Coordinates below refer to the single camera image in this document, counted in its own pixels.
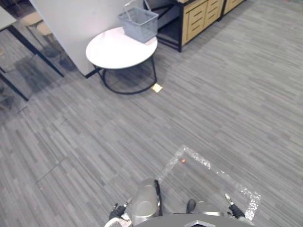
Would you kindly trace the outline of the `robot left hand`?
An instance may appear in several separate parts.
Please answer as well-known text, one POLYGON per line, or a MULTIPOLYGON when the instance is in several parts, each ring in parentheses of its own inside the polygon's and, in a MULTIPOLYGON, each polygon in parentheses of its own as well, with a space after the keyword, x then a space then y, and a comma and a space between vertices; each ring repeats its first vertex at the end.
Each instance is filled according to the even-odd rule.
POLYGON ((111 220, 113 218, 122 218, 127 206, 132 202, 132 197, 129 198, 124 204, 119 205, 118 203, 115 203, 113 206, 113 209, 109 213, 108 220, 111 220))

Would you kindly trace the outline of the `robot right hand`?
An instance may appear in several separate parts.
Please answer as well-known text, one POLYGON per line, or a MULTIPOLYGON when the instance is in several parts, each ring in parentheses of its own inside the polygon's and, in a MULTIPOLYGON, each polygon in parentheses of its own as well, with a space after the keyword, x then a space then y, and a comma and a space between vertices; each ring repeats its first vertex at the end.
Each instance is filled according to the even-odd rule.
POLYGON ((229 209, 230 211, 232 212, 232 215, 236 218, 236 219, 239 219, 239 218, 244 218, 245 217, 245 214, 242 212, 242 210, 233 202, 233 200, 231 199, 231 197, 225 193, 224 194, 224 197, 226 198, 226 200, 228 201, 229 203, 229 209))

